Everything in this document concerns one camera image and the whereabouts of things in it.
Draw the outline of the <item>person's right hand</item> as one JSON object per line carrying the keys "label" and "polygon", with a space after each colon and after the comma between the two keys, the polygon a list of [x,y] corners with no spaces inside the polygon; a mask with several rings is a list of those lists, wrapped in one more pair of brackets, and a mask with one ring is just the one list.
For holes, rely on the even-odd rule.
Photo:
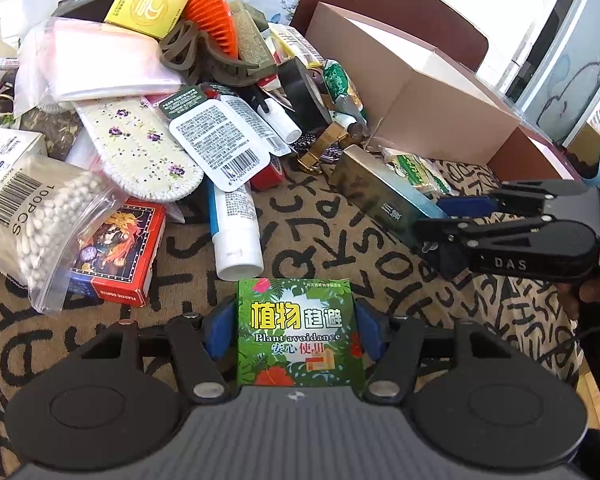
{"label": "person's right hand", "polygon": [[580,286],[558,283],[556,289],[558,301],[566,315],[570,320],[577,321],[581,304],[600,302],[600,275]]}

